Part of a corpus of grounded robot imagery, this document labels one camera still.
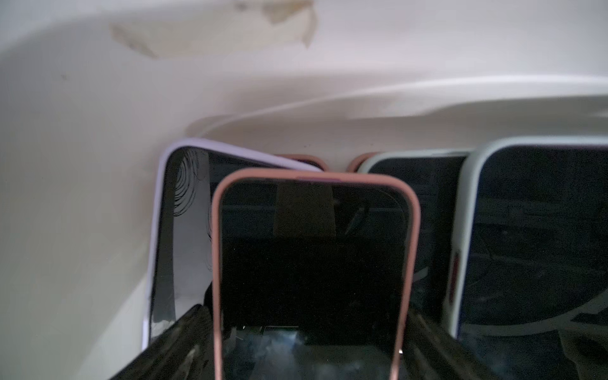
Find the pink case phone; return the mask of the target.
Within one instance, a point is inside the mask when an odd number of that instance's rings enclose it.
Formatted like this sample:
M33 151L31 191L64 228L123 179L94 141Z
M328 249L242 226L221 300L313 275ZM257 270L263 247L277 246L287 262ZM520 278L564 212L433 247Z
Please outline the pink case phone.
M397 379L421 206L378 174L241 169L212 201L218 379Z

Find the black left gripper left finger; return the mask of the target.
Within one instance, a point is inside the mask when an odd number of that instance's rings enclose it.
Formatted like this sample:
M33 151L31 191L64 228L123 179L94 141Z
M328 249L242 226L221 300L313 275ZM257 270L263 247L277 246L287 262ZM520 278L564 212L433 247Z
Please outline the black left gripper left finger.
M213 321L209 309L195 305L152 342L115 379L214 378Z

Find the white case phone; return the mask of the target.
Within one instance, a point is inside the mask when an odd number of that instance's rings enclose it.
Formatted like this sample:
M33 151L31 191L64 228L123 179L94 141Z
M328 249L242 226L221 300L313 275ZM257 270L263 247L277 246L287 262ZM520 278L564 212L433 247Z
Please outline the white case phone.
M607 377L607 139L527 136L459 176L443 327L502 379Z

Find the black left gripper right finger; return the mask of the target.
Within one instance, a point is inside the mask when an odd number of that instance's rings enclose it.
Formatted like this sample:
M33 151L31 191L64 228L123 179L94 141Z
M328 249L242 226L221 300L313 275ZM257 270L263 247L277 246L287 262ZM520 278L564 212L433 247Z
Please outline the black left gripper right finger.
M410 379L497 379L486 365L438 324L418 310L408 310L404 364Z

